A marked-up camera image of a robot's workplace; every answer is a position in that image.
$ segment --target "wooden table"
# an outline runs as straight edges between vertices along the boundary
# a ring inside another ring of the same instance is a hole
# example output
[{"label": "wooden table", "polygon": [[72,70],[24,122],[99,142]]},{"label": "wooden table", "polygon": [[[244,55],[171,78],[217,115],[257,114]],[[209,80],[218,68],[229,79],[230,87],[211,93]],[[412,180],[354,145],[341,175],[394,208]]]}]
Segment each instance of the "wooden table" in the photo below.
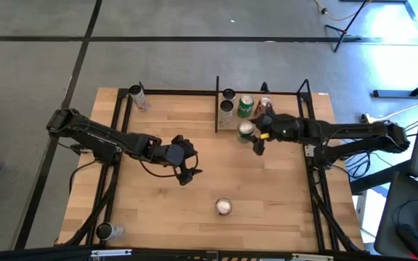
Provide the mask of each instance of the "wooden table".
[{"label": "wooden table", "polygon": [[[117,92],[116,88],[98,90],[92,120],[110,125]],[[123,226],[126,234],[109,242],[109,246],[318,251],[300,144],[270,142],[259,157],[251,145],[238,142],[234,131],[214,133],[213,96],[147,98],[150,111],[140,112],[134,106],[128,131],[159,136],[164,144],[177,134],[184,135],[199,152],[198,168],[204,172],[188,185],[180,186],[176,178],[155,178],[136,160],[124,157],[111,222]],[[298,116],[295,96],[275,95],[273,99],[277,113]],[[313,94],[313,105],[317,119],[335,121],[327,94]],[[79,165],[92,160],[92,155],[85,154]],[[192,166],[194,160],[187,164]],[[170,168],[148,168],[161,175],[171,174]],[[100,169],[99,164],[94,164],[76,174],[59,243],[67,241],[89,215]],[[340,170],[328,170],[327,178],[335,218],[354,244],[363,248],[348,176]],[[215,211],[216,200],[223,197],[233,204],[228,216]],[[323,216],[321,220],[326,246],[330,248],[327,222]]]}]

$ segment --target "tripod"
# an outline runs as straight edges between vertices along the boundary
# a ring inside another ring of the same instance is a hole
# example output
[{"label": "tripod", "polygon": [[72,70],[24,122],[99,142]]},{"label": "tripod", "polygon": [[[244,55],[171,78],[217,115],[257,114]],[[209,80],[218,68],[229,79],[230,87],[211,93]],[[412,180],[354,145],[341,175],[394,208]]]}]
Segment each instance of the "tripod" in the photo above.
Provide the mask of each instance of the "tripod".
[{"label": "tripod", "polygon": [[348,30],[349,27],[353,24],[354,20],[356,19],[356,17],[359,15],[359,12],[361,12],[361,10],[366,6],[367,2],[369,0],[364,0],[364,2],[362,3],[361,7],[359,7],[359,9],[357,10],[357,12],[355,13],[355,15],[353,16],[353,19],[351,19],[351,21],[349,22],[348,26],[346,26],[346,29],[339,29],[336,27],[333,27],[331,25],[325,25],[326,28],[331,28],[333,30],[336,30],[337,32],[340,33],[340,40],[338,40],[338,43],[335,47],[335,49],[333,50],[333,52],[337,52],[338,48],[340,48],[340,44],[343,42],[343,40],[345,39],[346,35],[348,34]]}]

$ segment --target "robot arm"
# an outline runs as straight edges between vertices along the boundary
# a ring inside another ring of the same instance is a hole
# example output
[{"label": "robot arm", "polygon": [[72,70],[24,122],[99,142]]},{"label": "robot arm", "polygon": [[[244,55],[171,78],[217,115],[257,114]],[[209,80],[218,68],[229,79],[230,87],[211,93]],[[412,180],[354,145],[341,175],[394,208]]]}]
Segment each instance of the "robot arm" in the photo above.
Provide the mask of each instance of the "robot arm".
[{"label": "robot arm", "polygon": [[[275,115],[272,110],[250,120],[261,131],[260,137],[249,136],[253,150],[262,155],[264,141],[291,141],[311,146],[313,161],[317,167],[331,166],[341,157],[362,152],[382,150],[401,153],[409,148],[404,128],[395,123],[330,124],[323,120],[293,117],[288,114]],[[339,146],[327,146],[332,138],[358,139]]]},{"label": "robot arm", "polygon": [[[75,139],[93,151],[96,161],[108,166],[118,164],[121,153],[151,164],[170,165],[182,186],[188,184],[193,175],[202,172],[194,167],[186,167],[185,160],[197,157],[197,152],[193,144],[181,135],[175,137],[172,144],[161,145],[162,140],[158,137],[121,133],[88,119],[76,109],[56,110],[46,129],[50,135]],[[179,174],[175,170],[177,167],[180,167]]]}]

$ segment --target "concrete floor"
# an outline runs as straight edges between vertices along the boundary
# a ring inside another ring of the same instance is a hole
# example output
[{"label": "concrete floor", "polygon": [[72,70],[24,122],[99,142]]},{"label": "concrete floor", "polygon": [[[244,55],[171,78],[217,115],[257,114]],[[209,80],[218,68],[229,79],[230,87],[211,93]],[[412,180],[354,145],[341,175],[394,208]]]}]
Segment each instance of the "concrete floor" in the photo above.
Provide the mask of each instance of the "concrete floor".
[{"label": "concrete floor", "polygon": [[[323,0],[336,17],[359,3]],[[83,36],[94,1],[0,0],[0,35]],[[345,27],[318,14],[310,1],[104,1],[94,36],[335,36]],[[370,4],[351,33],[393,41],[418,38],[403,4]],[[60,105],[80,43],[0,43],[0,250],[10,249],[47,143],[44,130]],[[363,112],[386,115],[417,101],[373,99],[373,89],[418,86],[418,46],[328,43],[90,43],[71,107],[89,115],[98,87],[294,91],[305,78],[328,92],[340,123]],[[408,125],[418,112],[396,118]],[[28,247],[51,246],[68,200],[68,176],[78,158],[58,148]],[[373,170],[386,167],[375,162]]]}]

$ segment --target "small canister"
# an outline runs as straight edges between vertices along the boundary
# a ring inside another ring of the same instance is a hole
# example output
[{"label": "small canister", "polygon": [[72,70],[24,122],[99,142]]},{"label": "small canister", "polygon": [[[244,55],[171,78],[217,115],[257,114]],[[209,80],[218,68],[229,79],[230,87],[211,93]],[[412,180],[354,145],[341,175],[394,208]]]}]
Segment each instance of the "small canister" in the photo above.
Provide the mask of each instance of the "small canister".
[{"label": "small canister", "polygon": [[273,106],[272,99],[268,97],[262,97],[258,102],[258,106],[255,108],[254,117],[257,117],[262,114],[266,114],[267,109],[272,106]]},{"label": "small canister", "polygon": [[138,85],[134,85],[130,87],[128,90],[130,93],[131,98],[133,99],[134,103],[138,107],[138,109],[142,109],[147,111],[149,109],[149,103],[144,96],[143,88]]},{"label": "small canister", "polygon": [[222,91],[222,96],[224,97],[224,99],[229,100],[231,102],[235,100],[236,95],[237,94],[235,93],[235,91],[233,91],[230,88],[226,88],[224,91]]},{"label": "small canister", "polygon": [[218,122],[221,127],[230,125],[231,116],[233,115],[233,102],[228,100],[221,102],[219,115]]},{"label": "small canister", "polygon": [[238,104],[238,110],[237,114],[238,117],[246,118],[251,115],[251,112],[253,111],[253,104],[254,99],[245,94],[239,98],[239,104]]},{"label": "small canister", "polygon": [[101,240],[111,240],[121,237],[125,233],[125,229],[115,226],[111,223],[104,222],[98,225],[96,229],[96,235]]},{"label": "small canister", "polygon": [[250,142],[248,137],[250,137],[254,132],[255,126],[254,123],[250,122],[249,120],[243,120],[238,125],[238,140],[241,143],[248,143]]},{"label": "small canister", "polygon": [[231,212],[231,202],[228,199],[219,199],[216,202],[216,211],[219,215],[228,215]]}]

